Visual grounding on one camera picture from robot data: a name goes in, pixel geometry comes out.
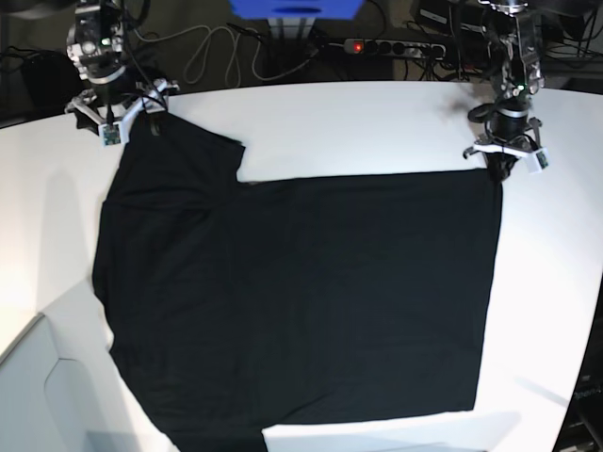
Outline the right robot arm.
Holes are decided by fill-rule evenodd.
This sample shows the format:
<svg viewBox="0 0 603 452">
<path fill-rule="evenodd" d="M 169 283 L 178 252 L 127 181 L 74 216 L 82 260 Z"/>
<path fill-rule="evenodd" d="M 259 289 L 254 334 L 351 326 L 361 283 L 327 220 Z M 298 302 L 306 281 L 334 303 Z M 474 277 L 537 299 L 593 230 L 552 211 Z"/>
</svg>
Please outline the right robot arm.
<svg viewBox="0 0 603 452">
<path fill-rule="evenodd" d="M 144 1 L 137 15 L 124 1 L 78 1 L 67 38 L 67 57 L 85 89 L 65 106 L 78 129 L 89 130 L 104 146 L 124 145 L 139 113 L 169 109 L 169 96 L 180 87 L 142 66 L 130 34 L 148 17 Z"/>
</svg>

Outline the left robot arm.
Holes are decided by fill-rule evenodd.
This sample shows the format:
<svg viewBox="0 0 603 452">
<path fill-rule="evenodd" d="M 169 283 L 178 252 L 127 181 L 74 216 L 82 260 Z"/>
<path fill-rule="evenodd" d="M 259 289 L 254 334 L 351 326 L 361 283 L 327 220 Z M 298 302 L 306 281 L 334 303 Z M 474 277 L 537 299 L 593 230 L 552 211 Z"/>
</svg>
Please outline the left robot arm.
<svg viewBox="0 0 603 452">
<path fill-rule="evenodd" d="M 500 185 L 522 161 L 530 173 L 548 167 L 542 122 L 532 117 L 532 97 L 544 86 L 539 39 L 533 13 L 525 1 L 485 1 L 482 35 L 491 67 L 487 78 L 495 92 L 491 103 L 472 108 L 470 122 L 483 132 L 463 153 L 483 157 L 491 180 Z"/>
</svg>

